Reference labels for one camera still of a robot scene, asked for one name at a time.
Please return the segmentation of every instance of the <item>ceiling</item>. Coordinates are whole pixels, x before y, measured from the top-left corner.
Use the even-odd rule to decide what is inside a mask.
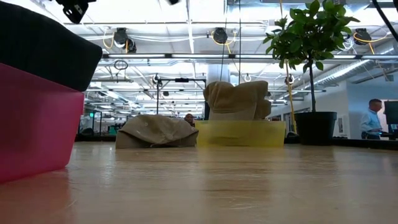
[[[92,41],[103,48],[104,54],[124,54],[124,50],[112,47],[112,33],[118,27],[127,28],[129,37],[137,46],[137,54],[265,54],[268,44],[262,44],[266,32],[276,29],[274,21],[280,15],[279,0],[268,0],[264,4],[261,0],[241,0],[239,13],[238,1],[234,0],[181,0],[176,5],[169,5],[166,0],[100,0],[89,4],[89,8],[81,24],[72,24],[62,12],[62,6],[56,1],[46,0],[7,0],[35,12],[46,15],[70,29],[75,34]],[[307,0],[283,1],[283,14],[289,15],[290,8],[303,8]],[[348,14],[356,17],[360,23],[350,23],[349,27],[366,28],[373,40],[383,38],[373,44],[376,54],[383,53],[382,45],[393,41],[388,28],[385,27],[377,11],[368,7],[370,1],[346,0]],[[385,8],[384,13],[398,28],[398,13],[395,9]],[[228,46],[218,45],[211,38],[216,27],[226,27],[229,36]],[[358,46],[351,41],[346,43],[347,48],[335,54],[370,54],[369,46]],[[227,64],[230,82],[237,85],[239,82],[265,80],[269,82],[271,90],[285,90],[286,71],[279,68],[273,60],[210,60],[210,59],[128,59],[129,65],[125,70],[114,67],[116,59],[102,59],[93,76],[91,90],[87,91],[86,103],[91,108],[109,114],[155,113],[156,86],[152,81],[154,75],[160,78],[197,78],[206,79],[212,74],[209,64]],[[324,71],[314,67],[316,77],[322,77],[332,68],[339,68],[344,64],[355,61],[334,60],[325,64]],[[297,70],[289,71],[295,77],[295,88],[307,85],[308,72],[303,75],[302,66]],[[359,78],[366,78],[369,73],[359,73]],[[163,86],[160,93],[162,105],[159,113],[166,115],[184,116],[193,113],[201,116],[203,113],[203,82],[175,83],[169,82]],[[306,93],[295,95],[295,100],[302,100]],[[272,103],[284,105],[283,93],[272,93],[269,98]]]

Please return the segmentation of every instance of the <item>black cover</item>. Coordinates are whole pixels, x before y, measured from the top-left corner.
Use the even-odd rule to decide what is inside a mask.
[[[58,22],[0,1],[0,63],[78,91],[85,91],[101,47]]]

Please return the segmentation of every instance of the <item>desk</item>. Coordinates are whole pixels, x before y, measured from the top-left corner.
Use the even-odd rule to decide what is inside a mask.
[[[0,185],[0,212],[7,224],[395,224],[398,152],[78,142],[65,170]]]

